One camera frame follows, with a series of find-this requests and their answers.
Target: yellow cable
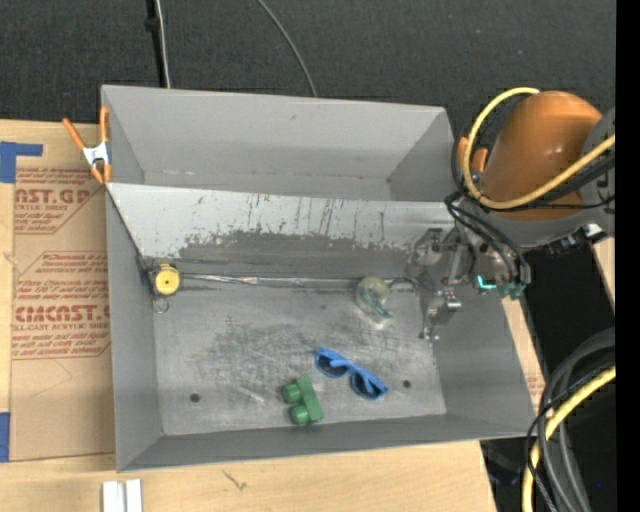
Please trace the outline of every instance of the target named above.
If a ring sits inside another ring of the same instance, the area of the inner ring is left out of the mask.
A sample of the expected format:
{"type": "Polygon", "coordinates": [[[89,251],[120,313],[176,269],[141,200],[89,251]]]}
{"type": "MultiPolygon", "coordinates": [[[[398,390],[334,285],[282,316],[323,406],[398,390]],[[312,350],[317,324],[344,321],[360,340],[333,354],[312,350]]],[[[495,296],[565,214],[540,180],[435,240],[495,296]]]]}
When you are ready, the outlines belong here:
{"type": "Polygon", "coordinates": [[[512,199],[509,201],[493,201],[488,197],[482,195],[482,192],[478,190],[473,179],[471,178],[471,152],[473,149],[473,143],[475,141],[476,136],[478,135],[478,131],[480,130],[480,126],[486,119],[486,117],[496,108],[496,106],[502,103],[504,100],[520,95],[520,94],[537,94],[540,92],[538,89],[534,89],[531,87],[516,87],[514,89],[509,89],[508,91],[503,92],[502,94],[496,96],[483,110],[480,112],[480,115],[476,118],[473,126],[471,127],[471,132],[469,132],[469,137],[467,144],[464,148],[464,153],[462,157],[462,176],[464,178],[465,185],[469,190],[471,196],[476,199],[479,203],[487,206],[488,208],[492,208],[494,210],[506,210],[508,208],[515,208],[518,206],[524,206],[525,204],[538,199],[544,194],[550,192],[558,185],[568,180],[574,174],[580,172],[587,164],[589,164],[592,160],[595,160],[602,153],[604,153],[607,149],[613,146],[616,142],[616,136],[612,135],[604,142],[598,144],[594,149],[589,151],[586,155],[581,157],[579,160],[574,162],[571,166],[565,169],[561,174],[553,178],[551,181],[545,183],[540,188],[530,192],[522,197],[517,199],[512,199]]]}
{"type": "MultiPolygon", "coordinates": [[[[601,387],[609,384],[616,378],[616,367],[613,366],[608,370],[596,375],[593,379],[587,382],[584,386],[578,389],[573,395],[571,395],[549,418],[547,427],[544,431],[546,439],[550,439],[558,426],[571,414],[582,402],[589,398],[601,387]]],[[[531,463],[535,468],[540,460],[540,443],[536,441],[533,449],[531,450],[531,463]]],[[[522,481],[522,510],[524,512],[534,512],[533,510],[533,474],[527,467],[522,481]]]]}

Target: bin floor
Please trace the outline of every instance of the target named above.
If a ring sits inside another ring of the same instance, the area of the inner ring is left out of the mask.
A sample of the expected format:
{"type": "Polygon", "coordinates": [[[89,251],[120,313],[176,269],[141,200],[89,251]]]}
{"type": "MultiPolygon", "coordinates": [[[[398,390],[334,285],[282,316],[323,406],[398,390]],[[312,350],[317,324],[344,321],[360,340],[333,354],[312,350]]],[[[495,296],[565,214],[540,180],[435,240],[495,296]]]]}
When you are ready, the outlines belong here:
{"type": "Polygon", "coordinates": [[[290,426],[281,389],[309,375],[323,423],[445,414],[436,361],[419,333],[417,292],[393,287],[376,324],[347,289],[216,283],[184,289],[155,314],[156,369],[166,434],[290,426]],[[388,387],[382,398],[356,395],[349,376],[314,365],[320,347],[341,353],[388,387]]]}

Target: blue tape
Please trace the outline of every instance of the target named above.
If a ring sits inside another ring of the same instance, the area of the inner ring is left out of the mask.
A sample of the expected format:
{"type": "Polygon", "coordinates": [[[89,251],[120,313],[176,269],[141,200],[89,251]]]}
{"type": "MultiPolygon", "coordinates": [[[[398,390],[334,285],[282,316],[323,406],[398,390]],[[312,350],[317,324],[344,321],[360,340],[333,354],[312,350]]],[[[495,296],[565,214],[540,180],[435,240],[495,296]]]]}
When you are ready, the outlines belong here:
{"type": "Polygon", "coordinates": [[[0,462],[9,462],[9,413],[0,412],[0,462]]]}
{"type": "Polygon", "coordinates": [[[42,156],[42,144],[0,142],[0,183],[16,182],[18,156],[42,156]]]}

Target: green plastic object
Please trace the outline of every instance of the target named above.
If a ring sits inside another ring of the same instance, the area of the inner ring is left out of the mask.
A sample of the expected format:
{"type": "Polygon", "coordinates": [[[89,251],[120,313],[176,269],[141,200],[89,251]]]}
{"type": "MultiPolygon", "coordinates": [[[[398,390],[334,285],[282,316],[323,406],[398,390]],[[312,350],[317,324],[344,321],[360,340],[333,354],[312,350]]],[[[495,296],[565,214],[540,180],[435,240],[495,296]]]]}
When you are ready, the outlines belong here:
{"type": "Polygon", "coordinates": [[[324,417],[311,379],[307,375],[285,386],[282,397],[288,404],[296,404],[289,409],[289,418],[294,425],[308,425],[324,417]]]}
{"type": "Polygon", "coordinates": [[[524,283],[506,283],[498,286],[498,295],[501,299],[509,297],[511,300],[518,300],[526,287],[527,285],[524,283]]]}
{"type": "Polygon", "coordinates": [[[389,287],[378,277],[365,277],[356,288],[356,303],[366,313],[379,318],[393,315],[382,305],[389,298],[389,287]]]}

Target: gray metal bin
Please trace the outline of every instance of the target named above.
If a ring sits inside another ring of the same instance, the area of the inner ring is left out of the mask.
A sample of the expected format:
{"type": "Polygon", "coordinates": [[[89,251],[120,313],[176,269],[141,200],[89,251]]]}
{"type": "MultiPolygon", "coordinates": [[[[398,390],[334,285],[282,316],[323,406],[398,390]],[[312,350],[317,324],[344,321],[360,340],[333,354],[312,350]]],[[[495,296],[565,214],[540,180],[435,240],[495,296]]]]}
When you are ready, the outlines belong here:
{"type": "Polygon", "coordinates": [[[120,86],[102,100],[118,470],[526,432],[495,294],[461,288],[440,339],[420,337],[407,261],[454,227],[444,109],[120,86]],[[167,297],[149,281],[161,264],[181,274],[167,297]],[[392,318],[358,307],[366,276],[389,283],[392,318]],[[320,347],[389,392],[368,401],[327,378],[320,347]],[[304,427],[280,395],[301,375],[324,411],[304,427]]]}

